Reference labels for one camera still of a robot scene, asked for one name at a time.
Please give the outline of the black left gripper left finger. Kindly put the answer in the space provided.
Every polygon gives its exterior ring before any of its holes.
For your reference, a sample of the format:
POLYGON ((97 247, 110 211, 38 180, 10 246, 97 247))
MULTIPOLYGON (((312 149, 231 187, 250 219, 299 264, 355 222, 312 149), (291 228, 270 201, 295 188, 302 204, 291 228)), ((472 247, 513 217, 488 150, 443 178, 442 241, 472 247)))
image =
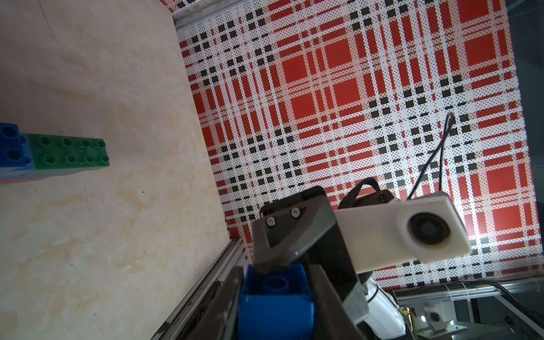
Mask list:
POLYGON ((234 266, 188 339, 238 339, 239 296, 244 269, 234 266))

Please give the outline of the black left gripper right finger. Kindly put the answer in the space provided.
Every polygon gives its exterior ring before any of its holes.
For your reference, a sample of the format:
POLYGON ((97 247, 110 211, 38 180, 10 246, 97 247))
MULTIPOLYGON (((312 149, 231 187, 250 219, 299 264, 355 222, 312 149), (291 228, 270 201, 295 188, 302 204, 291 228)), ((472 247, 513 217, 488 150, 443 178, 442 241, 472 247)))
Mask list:
POLYGON ((349 319, 323 268, 312 264, 308 269, 316 311, 313 339, 365 339, 349 319))

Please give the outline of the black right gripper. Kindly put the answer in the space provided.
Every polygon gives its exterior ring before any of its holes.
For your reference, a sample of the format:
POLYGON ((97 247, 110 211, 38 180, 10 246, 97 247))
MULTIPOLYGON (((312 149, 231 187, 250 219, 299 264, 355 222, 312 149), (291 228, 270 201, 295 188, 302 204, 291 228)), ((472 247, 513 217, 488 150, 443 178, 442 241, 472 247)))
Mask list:
POLYGON ((353 323, 369 314, 365 291, 323 187, 314 186, 260 209, 252 223, 253 268, 270 273, 291 264, 320 265, 353 323))

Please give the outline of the blue lego brick front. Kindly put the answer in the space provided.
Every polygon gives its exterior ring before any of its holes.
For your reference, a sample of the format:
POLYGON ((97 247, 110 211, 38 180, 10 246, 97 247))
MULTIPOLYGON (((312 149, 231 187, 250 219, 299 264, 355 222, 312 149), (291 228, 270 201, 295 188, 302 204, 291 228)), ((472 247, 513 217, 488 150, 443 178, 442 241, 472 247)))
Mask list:
POLYGON ((312 339, 313 292, 300 264, 259 273, 248 268, 239 296, 239 339, 312 339))

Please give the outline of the green lego brick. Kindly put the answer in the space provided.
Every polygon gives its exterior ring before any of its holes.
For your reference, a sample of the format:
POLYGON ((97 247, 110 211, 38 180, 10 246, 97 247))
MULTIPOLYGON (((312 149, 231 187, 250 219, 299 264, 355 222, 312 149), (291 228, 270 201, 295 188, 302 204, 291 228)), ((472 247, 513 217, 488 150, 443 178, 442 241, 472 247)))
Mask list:
POLYGON ((37 170, 89 170, 110 166, 106 142, 90 137, 27 134, 37 170))

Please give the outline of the blue tiny lego brick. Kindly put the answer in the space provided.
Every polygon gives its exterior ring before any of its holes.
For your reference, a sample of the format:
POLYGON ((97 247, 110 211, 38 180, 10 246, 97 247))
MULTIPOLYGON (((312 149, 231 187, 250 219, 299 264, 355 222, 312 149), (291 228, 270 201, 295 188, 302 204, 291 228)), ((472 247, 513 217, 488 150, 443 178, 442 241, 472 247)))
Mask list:
POLYGON ((35 170, 27 134, 18 126, 1 123, 1 176, 19 176, 35 170))

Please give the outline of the red lego brick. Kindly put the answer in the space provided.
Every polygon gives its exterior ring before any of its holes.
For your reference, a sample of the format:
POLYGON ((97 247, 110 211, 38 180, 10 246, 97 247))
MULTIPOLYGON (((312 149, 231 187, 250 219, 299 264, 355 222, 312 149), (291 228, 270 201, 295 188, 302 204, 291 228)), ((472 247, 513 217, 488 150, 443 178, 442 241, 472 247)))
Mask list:
POLYGON ((1 177, 0 185, 10 185, 43 180, 43 177, 1 177))

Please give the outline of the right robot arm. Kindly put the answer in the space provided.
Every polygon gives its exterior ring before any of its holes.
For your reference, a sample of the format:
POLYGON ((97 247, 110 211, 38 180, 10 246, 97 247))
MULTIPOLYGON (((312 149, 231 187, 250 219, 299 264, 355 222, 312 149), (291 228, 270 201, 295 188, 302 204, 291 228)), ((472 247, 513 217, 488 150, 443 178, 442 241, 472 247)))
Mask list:
POLYGON ((265 204, 252 225, 259 276, 304 269, 314 298, 315 332, 327 339, 354 331, 361 339, 401 339, 406 322, 395 300, 358 273, 325 190, 315 186, 265 204))

